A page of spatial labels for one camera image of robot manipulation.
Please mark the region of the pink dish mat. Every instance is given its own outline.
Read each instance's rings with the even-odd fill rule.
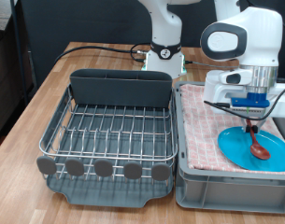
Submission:
[[[236,116],[214,114],[210,106],[203,102],[204,89],[203,86],[190,84],[180,87],[189,168],[285,175],[285,172],[245,170],[229,161],[222,154],[217,142],[219,133],[231,127],[242,126],[242,122]],[[283,139],[271,118],[267,119],[262,130]]]

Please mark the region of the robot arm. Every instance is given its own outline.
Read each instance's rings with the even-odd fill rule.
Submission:
[[[276,83],[282,24],[276,11],[248,7],[209,25],[201,38],[205,55],[215,61],[238,59],[239,68],[209,72],[204,100],[224,103],[243,116],[263,117],[285,89],[285,84]],[[285,118],[285,93],[270,117]]]
[[[144,70],[166,72],[172,78],[186,73],[181,53],[181,19],[168,11],[168,5],[188,5],[201,0],[139,0],[148,10],[152,23],[151,50]]]
[[[214,0],[217,21],[226,20],[241,12],[239,0]]]

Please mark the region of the blue plate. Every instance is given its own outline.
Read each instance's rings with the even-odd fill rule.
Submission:
[[[218,137],[219,148],[230,161],[247,170],[285,172],[285,143],[264,131],[255,136],[259,144],[271,154],[269,160],[262,161],[251,154],[252,139],[250,133],[243,132],[242,127],[221,132]]]

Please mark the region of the gray plastic bin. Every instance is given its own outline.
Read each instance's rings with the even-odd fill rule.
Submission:
[[[176,84],[178,119],[177,202],[182,207],[285,213],[285,175],[259,175],[190,169],[187,163],[180,86]],[[285,138],[285,119],[275,119]]]

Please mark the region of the dark background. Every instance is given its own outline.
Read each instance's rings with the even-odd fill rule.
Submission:
[[[285,22],[285,0],[251,0],[277,10]],[[148,11],[137,0],[21,0],[39,87],[55,58],[71,41],[137,44],[151,41]],[[248,3],[240,0],[241,9]],[[200,35],[216,21],[214,0],[169,6],[182,19],[182,46],[200,47]],[[279,54],[279,77],[285,77],[285,29]]]

